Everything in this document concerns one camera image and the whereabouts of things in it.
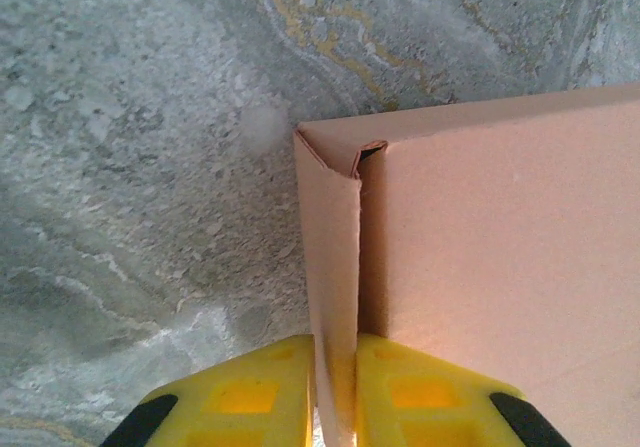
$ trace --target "stone surface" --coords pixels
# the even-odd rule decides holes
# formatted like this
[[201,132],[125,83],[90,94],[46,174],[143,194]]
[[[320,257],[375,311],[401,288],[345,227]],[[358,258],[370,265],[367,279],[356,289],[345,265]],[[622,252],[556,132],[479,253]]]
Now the stone surface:
[[0,0],[0,443],[308,329],[296,122],[640,80],[638,0]]

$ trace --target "yellow plastic object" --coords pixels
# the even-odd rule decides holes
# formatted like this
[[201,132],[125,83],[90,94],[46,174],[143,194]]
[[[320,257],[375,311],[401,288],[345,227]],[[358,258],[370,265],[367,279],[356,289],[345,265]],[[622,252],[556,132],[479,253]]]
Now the yellow plastic object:
[[491,403],[494,392],[523,397],[510,385],[361,334],[358,447],[522,447]]
[[300,335],[167,384],[142,401],[178,398],[144,445],[311,446],[312,378],[313,339]]

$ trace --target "brown cardboard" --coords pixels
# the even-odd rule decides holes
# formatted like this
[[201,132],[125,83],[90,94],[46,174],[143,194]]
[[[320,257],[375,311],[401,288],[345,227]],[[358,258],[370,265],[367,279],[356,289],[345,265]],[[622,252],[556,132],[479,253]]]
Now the brown cardboard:
[[640,438],[640,84],[296,131],[318,402],[356,329],[523,389],[575,445]]

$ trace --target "corrugated cardboard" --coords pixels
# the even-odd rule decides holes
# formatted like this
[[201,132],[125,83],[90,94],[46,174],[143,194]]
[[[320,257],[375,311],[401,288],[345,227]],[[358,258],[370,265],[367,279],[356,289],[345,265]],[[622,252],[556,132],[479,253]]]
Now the corrugated cardboard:
[[640,84],[302,124],[318,402],[360,330],[510,382],[575,445],[640,439]]

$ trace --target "black rubber tip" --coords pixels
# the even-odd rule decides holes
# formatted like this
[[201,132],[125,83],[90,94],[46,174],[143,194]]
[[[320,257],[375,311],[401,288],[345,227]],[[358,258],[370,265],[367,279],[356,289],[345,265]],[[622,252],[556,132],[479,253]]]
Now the black rubber tip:
[[167,394],[138,405],[100,447],[144,447],[177,402]]
[[503,392],[493,393],[489,398],[525,447],[571,447],[529,402]]

